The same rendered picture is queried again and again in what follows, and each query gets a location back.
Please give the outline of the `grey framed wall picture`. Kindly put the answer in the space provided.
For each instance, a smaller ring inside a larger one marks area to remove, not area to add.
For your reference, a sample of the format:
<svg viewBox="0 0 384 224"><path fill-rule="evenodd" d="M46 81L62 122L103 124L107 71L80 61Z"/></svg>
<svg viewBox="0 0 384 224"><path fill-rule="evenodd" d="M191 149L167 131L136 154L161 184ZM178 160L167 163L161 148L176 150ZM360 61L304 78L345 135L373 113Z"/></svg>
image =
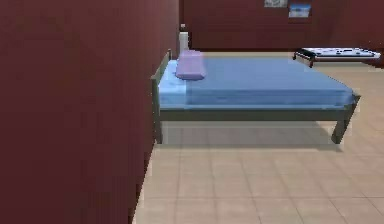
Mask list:
<svg viewBox="0 0 384 224"><path fill-rule="evenodd" d="M264 0L264 7L266 8L286 8L288 0Z"/></svg>

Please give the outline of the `purple pillow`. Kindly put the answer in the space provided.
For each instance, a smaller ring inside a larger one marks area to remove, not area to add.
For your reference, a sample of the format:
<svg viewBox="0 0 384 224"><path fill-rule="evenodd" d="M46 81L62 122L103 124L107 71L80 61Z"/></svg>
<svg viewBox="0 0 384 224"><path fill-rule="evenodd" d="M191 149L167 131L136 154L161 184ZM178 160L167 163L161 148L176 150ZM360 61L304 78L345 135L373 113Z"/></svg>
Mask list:
<svg viewBox="0 0 384 224"><path fill-rule="evenodd" d="M176 77L182 80L201 80L206 76L203 53L184 50L177 59Z"/></svg>

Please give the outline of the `blue bed with grey frame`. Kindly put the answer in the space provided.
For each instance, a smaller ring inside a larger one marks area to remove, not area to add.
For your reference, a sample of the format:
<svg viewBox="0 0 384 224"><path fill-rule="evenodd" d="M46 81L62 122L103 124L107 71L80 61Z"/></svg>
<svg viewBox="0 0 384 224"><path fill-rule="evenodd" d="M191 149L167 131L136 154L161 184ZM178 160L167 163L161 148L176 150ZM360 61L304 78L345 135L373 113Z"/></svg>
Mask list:
<svg viewBox="0 0 384 224"><path fill-rule="evenodd" d="M154 140L164 121L334 121L342 141L361 96L289 58L204 57L201 80L176 77L167 54L151 77Z"/></svg>

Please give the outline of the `white bedside lamp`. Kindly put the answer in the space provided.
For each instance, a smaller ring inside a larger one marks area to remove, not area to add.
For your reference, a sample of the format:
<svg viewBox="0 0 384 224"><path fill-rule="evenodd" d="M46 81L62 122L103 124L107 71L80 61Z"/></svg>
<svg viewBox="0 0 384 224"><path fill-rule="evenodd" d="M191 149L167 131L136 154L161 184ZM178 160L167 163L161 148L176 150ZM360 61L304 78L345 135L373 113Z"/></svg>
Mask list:
<svg viewBox="0 0 384 224"><path fill-rule="evenodd" d="M180 25L179 29L179 50L181 52L189 49L189 32L185 24Z"/></svg>

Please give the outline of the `blue framed wall picture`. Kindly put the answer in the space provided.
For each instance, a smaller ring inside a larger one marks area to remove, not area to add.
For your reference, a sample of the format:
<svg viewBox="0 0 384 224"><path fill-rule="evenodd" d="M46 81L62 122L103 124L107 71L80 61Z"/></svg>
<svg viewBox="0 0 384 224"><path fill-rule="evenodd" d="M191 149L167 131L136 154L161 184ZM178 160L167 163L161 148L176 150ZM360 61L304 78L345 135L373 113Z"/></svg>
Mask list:
<svg viewBox="0 0 384 224"><path fill-rule="evenodd" d="M289 6L289 18L308 18L311 11L310 3L292 3Z"/></svg>

